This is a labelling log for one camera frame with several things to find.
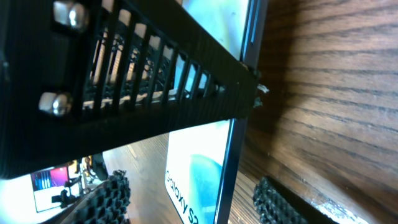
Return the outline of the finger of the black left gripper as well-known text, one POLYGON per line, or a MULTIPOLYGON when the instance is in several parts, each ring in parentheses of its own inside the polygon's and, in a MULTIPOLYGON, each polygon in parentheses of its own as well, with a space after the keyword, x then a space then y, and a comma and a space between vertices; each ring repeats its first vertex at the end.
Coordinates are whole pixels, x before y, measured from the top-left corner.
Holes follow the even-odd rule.
POLYGON ((336 224, 270 176, 264 176, 255 186, 252 199, 261 223, 336 224))
POLYGON ((55 219, 56 223, 100 224, 130 222, 127 206, 131 189, 124 170, 115 170, 104 182, 77 200, 55 219))

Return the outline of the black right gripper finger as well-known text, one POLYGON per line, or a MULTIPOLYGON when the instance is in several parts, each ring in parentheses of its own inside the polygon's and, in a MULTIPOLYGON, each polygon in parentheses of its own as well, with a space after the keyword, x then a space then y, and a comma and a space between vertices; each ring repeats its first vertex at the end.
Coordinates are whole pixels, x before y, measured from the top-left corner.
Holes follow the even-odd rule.
POLYGON ((176 1, 2 1, 1 178, 245 118, 259 78, 176 1))

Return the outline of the Samsung Galaxy S24 smartphone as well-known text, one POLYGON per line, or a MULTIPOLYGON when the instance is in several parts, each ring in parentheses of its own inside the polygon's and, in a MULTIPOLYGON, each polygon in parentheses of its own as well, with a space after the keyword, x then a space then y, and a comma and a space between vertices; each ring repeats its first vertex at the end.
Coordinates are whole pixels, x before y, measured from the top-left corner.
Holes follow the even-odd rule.
MULTIPOLYGON (((257 68, 268 2, 184 0, 182 7, 231 55, 257 68)), ((169 134, 165 188, 183 223, 227 223, 247 121, 169 134)))

